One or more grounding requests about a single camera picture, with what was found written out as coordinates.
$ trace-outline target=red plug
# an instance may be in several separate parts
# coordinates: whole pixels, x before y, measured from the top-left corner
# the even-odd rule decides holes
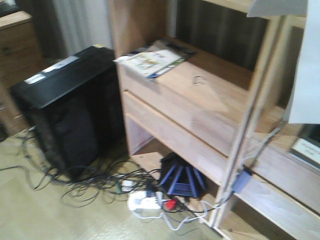
[[[172,211],[173,209],[176,208],[176,205],[177,205],[177,200],[175,199],[171,199],[169,201],[167,201],[165,203],[165,207],[169,210],[169,211]]]

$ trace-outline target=booklet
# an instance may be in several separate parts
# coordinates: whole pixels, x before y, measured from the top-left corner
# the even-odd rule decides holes
[[[179,65],[195,54],[194,51],[171,40],[161,38],[151,45],[141,47],[115,62],[154,82],[157,77]]]

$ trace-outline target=power strip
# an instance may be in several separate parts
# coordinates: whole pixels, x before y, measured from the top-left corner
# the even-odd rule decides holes
[[[161,209],[159,201],[162,200],[163,193],[157,191],[155,196],[147,197],[147,191],[137,191],[130,193],[128,199],[128,208],[133,211],[136,209]]]

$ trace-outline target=black computer case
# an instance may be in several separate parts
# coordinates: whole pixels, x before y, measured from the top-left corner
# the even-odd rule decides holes
[[[114,52],[91,46],[72,57],[40,72],[39,81],[16,84],[11,93],[36,126],[46,158],[76,178],[125,128]]]

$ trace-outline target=blue router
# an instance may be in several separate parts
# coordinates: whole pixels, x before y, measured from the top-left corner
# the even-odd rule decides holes
[[[167,195],[199,198],[207,189],[202,173],[174,152],[161,159],[159,181]]]

